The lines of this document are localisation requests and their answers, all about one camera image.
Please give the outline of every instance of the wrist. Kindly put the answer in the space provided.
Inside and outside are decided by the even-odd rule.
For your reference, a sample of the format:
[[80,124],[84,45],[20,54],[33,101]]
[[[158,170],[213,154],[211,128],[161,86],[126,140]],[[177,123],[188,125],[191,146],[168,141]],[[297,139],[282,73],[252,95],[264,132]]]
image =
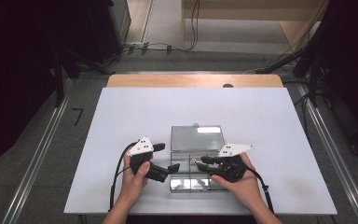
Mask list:
[[126,200],[126,198],[123,198],[121,195],[118,196],[115,207],[118,207],[123,212],[128,213],[130,212],[132,206],[133,204],[129,200]]
[[250,203],[249,206],[247,206],[247,208],[249,209],[249,211],[252,214],[259,212],[261,210],[268,209],[266,204],[264,203],[264,201],[261,198],[260,198],[260,200],[252,201],[252,203]]

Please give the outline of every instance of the table surface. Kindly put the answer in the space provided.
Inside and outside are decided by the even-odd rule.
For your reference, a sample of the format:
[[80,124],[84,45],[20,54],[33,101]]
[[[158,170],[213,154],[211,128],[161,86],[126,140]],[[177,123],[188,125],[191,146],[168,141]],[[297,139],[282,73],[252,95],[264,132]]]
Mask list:
[[283,87],[277,75],[148,74],[112,75],[106,87]]
[[[166,149],[155,153],[153,161],[167,167],[171,127],[196,122],[221,125],[226,143],[255,146],[248,155],[270,185],[277,214],[337,213],[285,88],[127,88],[131,83],[144,83],[146,87],[180,86],[175,84],[180,77],[186,80],[186,87],[208,86],[209,81],[219,87],[228,81],[237,87],[241,86],[239,83],[245,87],[260,85],[252,81],[252,76],[113,75],[108,87],[116,88],[103,89],[65,213],[107,213],[110,187],[123,148],[143,135],[153,143],[164,142]],[[258,77],[276,80],[277,76]],[[169,182],[149,181],[131,213],[249,214],[230,192],[170,193]],[[120,187],[118,178],[117,194]]]

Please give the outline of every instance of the black device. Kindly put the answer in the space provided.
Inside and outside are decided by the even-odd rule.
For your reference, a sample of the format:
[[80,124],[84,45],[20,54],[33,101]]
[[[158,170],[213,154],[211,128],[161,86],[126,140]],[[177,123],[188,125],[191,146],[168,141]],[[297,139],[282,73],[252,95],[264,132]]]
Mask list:
[[[266,195],[268,208],[272,213],[274,213],[272,201],[269,197],[269,186],[264,183],[263,178],[258,172],[243,162],[240,155],[235,155],[233,157],[201,157],[201,161],[202,162],[192,160],[192,163],[196,165],[200,171],[209,175],[222,176],[226,181],[231,183],[242,179],[247,170],[252,172],[260,180],[261,187]],[[217,168],[210,167],[208,164],[218,164],[219,166]]]
[[[120,169],[120,165],[121,165],[121,161],[124,158],[124,155],[127,153],[127,151],[131,148],[131,147],[136,147],[136,144],[139,143],[141,141],[141,143],[144,143],[145,138],[139,140],[138,142],[133,142],[131,144],[129,144],[121,153],[120,159],[118,161],[117,164],[117,168],[116,168],[116,173],[115,173],[115,179],[113,181],[113,185],[112,188],[110,189],[110,206],[109,206],[109,211],[110,209],[112,209],[113,207],[113,200],[115,198],[115,188],[116,188],[116,181],[117,181],[117,177],[118,175],[123,172],[126,169],[131,168],[132,172],[136,175],[136,173],[138,173],[139,167],[145,162],[145,161],[150,161],[152,159],[153,156],[153,152],[155,151],[161,151],[162,149],[165,148],[165,144],[163,143],[159,143],[159,144],[155,144],[153,146],[151,146],[151,143],[149,142],[150,140],[148,140],[148,138],[146,139],[148,142],[148,144],[146,143],[145,145],[143,145],[143,147],[148,147],[148,148],[152,148],[153,150],[150,151],[148,150],[145,153],[139,153],[139,154],[135,154],[131,156],[131,160],[130,160],[130,166],[129,167],[125,167],[123,169],[123,171],[119,172],[118,170]],[[170,174],[174,174],[177,173],[179,171],[179,167],[180,164],[174,164],[168,167],[168,169],[162,168],[160,166],[155,165],[153,162],[150,161],[150,169],[149,172],[145,175],[146,178],[149,179],[153,179],[156,181],[159,181],[161,183],[164,183],[165,179],[167,178],[168,175]]]
[[[145,162],[150,161],[153,156],[153,152],[161,151],[165,148],[165,144],[155,144],[153,145],[153,151],[146,152],[143,154],[137,154],[131,156],[130,167],[133,171],[133,174],[136,175],[138,172],[139,167]],[[153,162],[150,161],[150,169],[149,172],[146,174],[146,178],[159,181],[161,183],[165,182],[165,179],[168,175],[177,173],[179,171],[180,164],[174,164],[168,167],[168,169],[162,168],[160,166],[155,165]]]

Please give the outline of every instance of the floor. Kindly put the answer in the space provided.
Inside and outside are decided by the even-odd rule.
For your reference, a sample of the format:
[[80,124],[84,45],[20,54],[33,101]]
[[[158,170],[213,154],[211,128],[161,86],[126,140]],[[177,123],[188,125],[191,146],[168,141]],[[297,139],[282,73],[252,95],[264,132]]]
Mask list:
[[[158,18],[161,17],[159,14],[161,10],[166,8],[168,12],[170,11],[171,6],[169,3],[176,4],[173,0],[153,1],[150,20],[145,30],[145,42],[163,42],[172,45],[178,43],[178,36],[174,35],[174,32],[165,32],[167,34],[162,35],[164,32],[156,30],[158,26],[152,23],[152,21],[158,21]],[[204,34],[204,32],[211,32],[206,29],[208,24],[205,24],[205,26],[202,24],[199,24],[200,35]],[[200,36],[199,45],[192,52],[172,51],[169,53],[166,50],[149,49],[146,52],[136,50],[130,54],[123,54],[106,66],[117,73],[156,71],[252,73],[256,68],[266,67],[279,60],[281,54],[289,48],[287,44],[284,44],[285,40],[282,36],[282,31],[279,31],[276,27],[274,28],[273,24],[265,24],[261,21],[260,25],[270,27],[269,30],[266,28],[260,34],[271,32],[271,35],[269,38],[260,39],[260,45],[257,47],[252,40],[258,39],[256,37],[259,31],[258,26],[249,24],[249,27],[253,27],[248,30],[252,34],[248,37],[240,34],[232,36],[230,41],[233,45],[230,44],[230,41],[220,40],[218,35],[209,41],[209,43]],[[160,26],[161,29],[175,29],[172,26],[167,27],[164,24]],[[233,49],[239,48],[234,47],[239,41],[244,42],[243,49],[234,51]],[[287,64],[275,73],[284,82],[298,81],[291,74],[294,65],[295,63]],[[56,124],[55,133],[48,142],[45,154],[41,155],[43,159],[40,162],[40,166],[35,169],[36,176],[32,181],[31,188],[22,195],[24,204],[19,206],[19,213],[13,218],[13,221],[5,223],[82,223],[82,221],[84,223],[84,219],[76,215],[64,214],[63,208],[82,148],[87,138],[101,89],[106,85],[107,79],[108,76],[84,70],[79,79],[69,80],[66,85],[67,104],[63,111],[55,110],[55,94],[53,93],[28,124],[15,146],[0,157],[0,223],[4,220],[12,199],[16,196],[15,192],[21,184],[34,154],[40,148],[41,139],[46,137],[45,130],[51,125],[50,119],[52,115],[58,112],[62,113],[62,117]],[[301,97],[300,84],[287,83],[284,87],[289,90],[293,102],[296,102]],[[324,122],[330,130],[339,153],[349,167],[350,173],[358,186],[358,156],[351,153],[349,138],[342,131],[337,117],[328,108],[324,98],[318,97],[317,100]],[[78,119],[79,109],[83,110],[80,119]],[[358,223],[358,217],[352,208],[347,192],[341,184],[340,177],[337,175],[336,168],[331,162],[324,141],[319,135],[319,131],[314,125],[310,113],[307,110],[303,110],[301,104],[296,106],[296,110],[299,119],[303,123],[305,115],[312,151],[337,207],[338,215],[279,216],[280,220],[283,223]],[[87,216],[87,221],[88,223],[101,223],[103,218],[104,215]],[[192,218],[187,223],[190,222],[203,223],[202,220],[196,218]]]

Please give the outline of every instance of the black handheld controller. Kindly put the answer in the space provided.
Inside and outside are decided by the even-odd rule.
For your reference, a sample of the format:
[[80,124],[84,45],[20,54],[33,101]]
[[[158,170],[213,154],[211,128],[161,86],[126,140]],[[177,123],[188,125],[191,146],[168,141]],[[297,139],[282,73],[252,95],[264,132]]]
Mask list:
[[[201,161],[193,161],[200,171],[209,175],[220,175],[231,183],[240,180],[248,169],[240,155],[233,157],[201,157]],[[209,167],[208,164],[218,164],[219,166],[217,168]]]
[[[165,148],[165,144],[163,143],[155,144],[153,145],[153,149],[154,149],[153,151],[131,156],[130,167],[132,169],[133,174],[136,175],[139,167],[145,161],[150,161],[152,159],[153,152],[161,151],[164,148]],[[157,166],[152,161],[150,161],[150,169],[145,177],[164,183],[168,175],[177,173],[179,171],[179,166],[180,164],[178,163],[169,166],[168,169],[165,169],[160,166]]]

